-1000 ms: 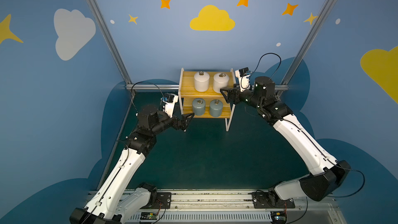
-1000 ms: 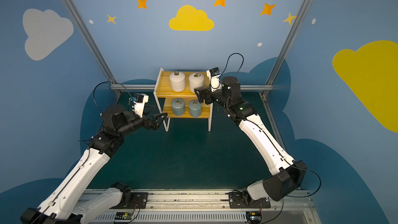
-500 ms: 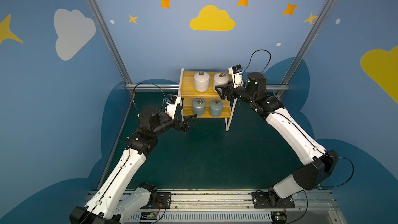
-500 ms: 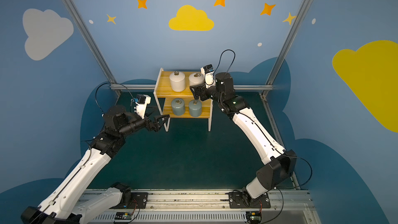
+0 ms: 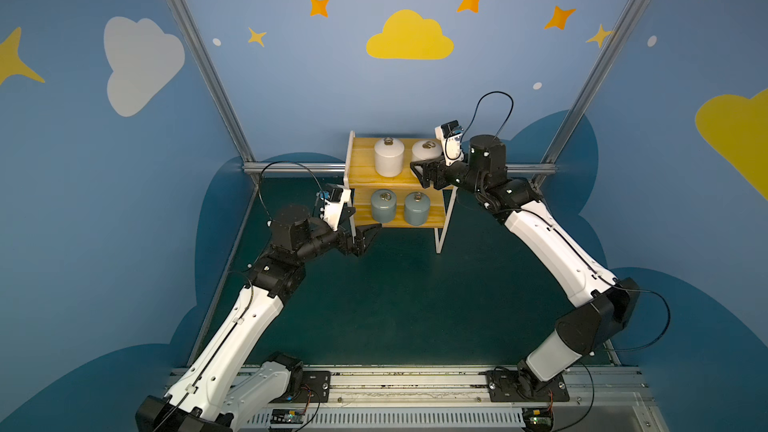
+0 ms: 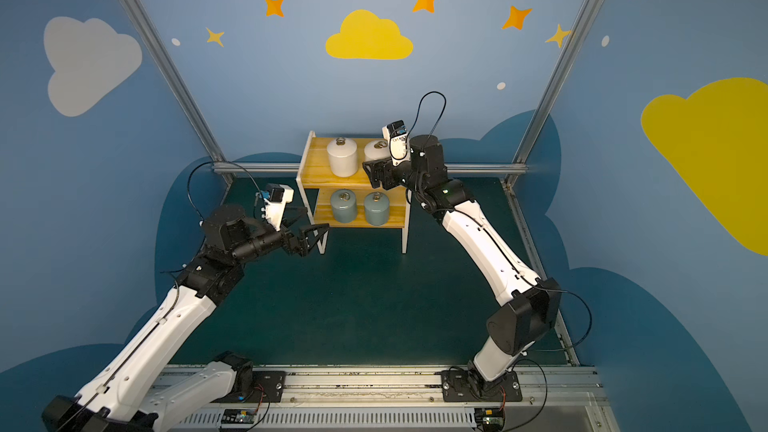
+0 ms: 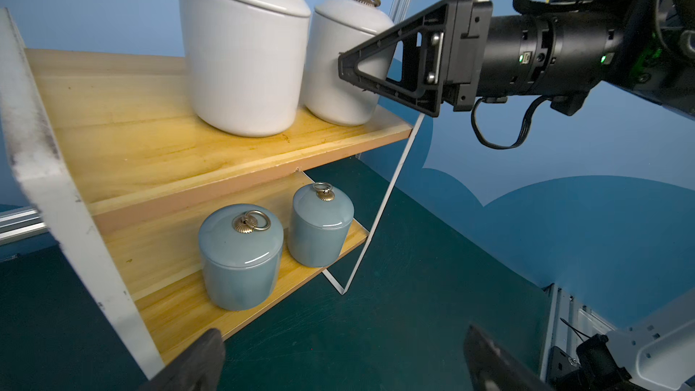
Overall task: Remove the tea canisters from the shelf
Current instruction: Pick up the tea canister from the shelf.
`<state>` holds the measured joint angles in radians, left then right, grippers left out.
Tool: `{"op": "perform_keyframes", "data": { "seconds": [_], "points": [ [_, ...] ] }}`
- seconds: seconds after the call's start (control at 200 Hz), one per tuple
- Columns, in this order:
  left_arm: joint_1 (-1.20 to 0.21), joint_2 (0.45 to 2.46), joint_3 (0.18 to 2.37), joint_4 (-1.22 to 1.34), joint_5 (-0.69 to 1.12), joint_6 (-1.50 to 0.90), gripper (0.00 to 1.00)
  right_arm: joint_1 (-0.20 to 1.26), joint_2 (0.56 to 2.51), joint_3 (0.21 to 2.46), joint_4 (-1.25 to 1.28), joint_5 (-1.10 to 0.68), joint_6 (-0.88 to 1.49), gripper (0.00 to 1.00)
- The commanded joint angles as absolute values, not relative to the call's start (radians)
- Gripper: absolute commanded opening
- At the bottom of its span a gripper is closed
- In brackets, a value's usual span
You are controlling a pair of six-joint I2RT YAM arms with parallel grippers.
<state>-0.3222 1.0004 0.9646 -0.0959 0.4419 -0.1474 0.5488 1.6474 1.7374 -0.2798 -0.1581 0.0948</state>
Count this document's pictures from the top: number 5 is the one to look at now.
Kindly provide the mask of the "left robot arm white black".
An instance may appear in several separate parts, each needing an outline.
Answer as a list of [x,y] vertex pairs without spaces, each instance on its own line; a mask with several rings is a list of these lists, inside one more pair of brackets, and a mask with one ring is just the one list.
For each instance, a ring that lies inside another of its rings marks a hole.
[[298,205],[270,221],[270,238],[246,274],[230,313],[187,372],[162,397],[148,396],[135,414],[140,431],[238,431],[279,398],[295,397],[303,364],[273,354],[241,384],[235,379],[259,338],[306,276],[306,264],[329,251],[363,255],[382,226],[348,232]]

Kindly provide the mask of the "white tea canister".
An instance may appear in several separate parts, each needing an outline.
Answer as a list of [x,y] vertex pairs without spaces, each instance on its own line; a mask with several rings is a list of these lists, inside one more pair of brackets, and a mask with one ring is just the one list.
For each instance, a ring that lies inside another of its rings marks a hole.
[[419,140],[411,147],[411,162],[442,159],[443,149],[436,139]]
[[397,138],[385,137],[374,145],[374,167],[385,178],[398,176],[403,169],[405,145]]

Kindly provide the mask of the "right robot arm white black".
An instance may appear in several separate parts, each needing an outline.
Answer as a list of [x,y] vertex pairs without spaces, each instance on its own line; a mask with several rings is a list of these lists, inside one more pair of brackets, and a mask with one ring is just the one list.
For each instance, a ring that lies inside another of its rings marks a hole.
[[589,256],[557,223],[528,179],[509,177],[506,147],[498,138],[475,136],[467,155],[412,161],[410,168],[425,188],[471,192],[561,286],[573,310],[557,320],[553,332],[505,379],[513,401],[557,395],[565,369],[628,326],[640,295],[636,283],[618,280]]

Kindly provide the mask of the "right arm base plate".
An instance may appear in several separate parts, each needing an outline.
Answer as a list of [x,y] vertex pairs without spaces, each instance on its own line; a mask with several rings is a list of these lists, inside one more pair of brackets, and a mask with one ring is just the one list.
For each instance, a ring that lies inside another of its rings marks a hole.
[[568,402],[570,395],[561,374],[541,381],[527,369],[511,370],[497,366],[485,372],[492,402]]

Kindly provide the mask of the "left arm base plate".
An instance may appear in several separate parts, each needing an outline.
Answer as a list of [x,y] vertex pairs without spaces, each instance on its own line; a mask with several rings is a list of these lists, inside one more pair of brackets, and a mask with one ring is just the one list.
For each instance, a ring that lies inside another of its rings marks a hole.
[[271,404],[327,403],[332,374],[326,370],[303,370],[293,373],[287,390]]

